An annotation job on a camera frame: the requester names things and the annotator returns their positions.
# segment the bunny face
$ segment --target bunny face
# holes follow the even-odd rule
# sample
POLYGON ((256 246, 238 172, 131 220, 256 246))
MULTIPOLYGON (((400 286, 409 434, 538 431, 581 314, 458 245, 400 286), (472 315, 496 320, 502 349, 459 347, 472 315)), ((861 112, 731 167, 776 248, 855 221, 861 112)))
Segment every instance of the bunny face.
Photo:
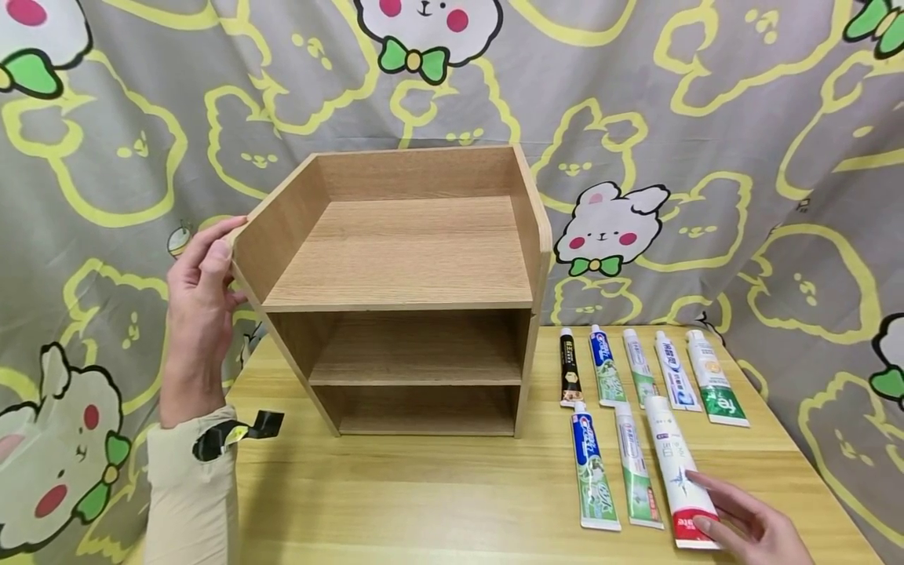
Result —
POLYGON ((72 368, 58 344, 42 353, 42 399, 0 414, 0 558, 35 551, 105 479, 120 398, 99 367, 72 368))
POLYGON ((355 0, 361 27, 376 41, 393 37, 409 50, 448 51, 461 66, 482 55, 502 26, 499 0, 355 0))
POLYGON ((0 63, 18 52, 43 53, 54 69, 77 63, 90 47, 77 0, 6 0, 0 7, 0 63))
POLYGON ((661 185, 627 196, 615 183, 591 186, 578 197, 573 217, 556 243, 558 261, 571 263, 573 276, 599 270, 614 277, 659 234, 663 224, 656 211, 669 195, 661 185))

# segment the forearm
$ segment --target forearm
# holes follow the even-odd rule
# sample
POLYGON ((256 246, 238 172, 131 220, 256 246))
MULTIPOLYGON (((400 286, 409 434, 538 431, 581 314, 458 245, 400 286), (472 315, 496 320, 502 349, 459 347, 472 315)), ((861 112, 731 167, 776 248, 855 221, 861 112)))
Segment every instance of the forearm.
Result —
POLYGON ((192 454, 201 434, 235 419, 226 406, 147 435, 151 506, 146 565, 235 565, 239 562, 235 447, 202 463, 192 454))

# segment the fingernail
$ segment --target fingernail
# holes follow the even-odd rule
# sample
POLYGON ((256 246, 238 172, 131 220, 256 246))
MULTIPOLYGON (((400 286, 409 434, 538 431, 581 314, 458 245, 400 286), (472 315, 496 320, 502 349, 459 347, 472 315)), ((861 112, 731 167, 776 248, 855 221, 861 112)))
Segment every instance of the fingernail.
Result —
POLYGON ((693 525, 697 526, 697 529, 703 533, 710 532, 710 519, 705 518, 703 516, 694 516, 693 517, 693 525))
POLYGON ((211 245, 211 256, 216 259, 229 259, 231 254, 232 248, 225 240, 216 240, 211 245))

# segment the cartoon rabbit ear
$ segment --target cartoon rabbit ear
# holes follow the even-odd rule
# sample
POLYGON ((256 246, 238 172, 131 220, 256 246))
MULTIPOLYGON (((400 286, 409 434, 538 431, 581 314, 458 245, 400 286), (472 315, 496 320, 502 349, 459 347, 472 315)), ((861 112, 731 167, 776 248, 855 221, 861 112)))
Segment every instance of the cartoon rabbit ear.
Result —
POLYGON ((661 184, 654 184, 628 193, 625 198, 631 202, 632 212, 647 215, 658 210, 671 195, 672 193, 661 184))
POLYGON ((621 195, 621 189, 615 183, 595 184, 580 194, 578 197, 578 205, 581 204, 598 204, 601 202, 610 202, 621 195))

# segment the wooden shelf board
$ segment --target wooden shelf board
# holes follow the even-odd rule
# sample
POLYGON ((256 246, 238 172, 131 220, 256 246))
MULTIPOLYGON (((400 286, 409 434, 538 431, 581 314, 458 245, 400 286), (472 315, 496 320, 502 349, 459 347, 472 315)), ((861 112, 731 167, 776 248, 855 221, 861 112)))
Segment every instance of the wooden shelf board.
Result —
POLYGON ((331 202, 268 312, 530 308, 508 196, 331 202))
POLYGON ((510 325, 514 314, 512 310, 346 313, 309 381, 315 386, 517 386, 522 361, 510 325))
POLYGON ((343 434, 514 434, 506 387, 353 387, 342 391, 346 397, 339 431, 343 434))

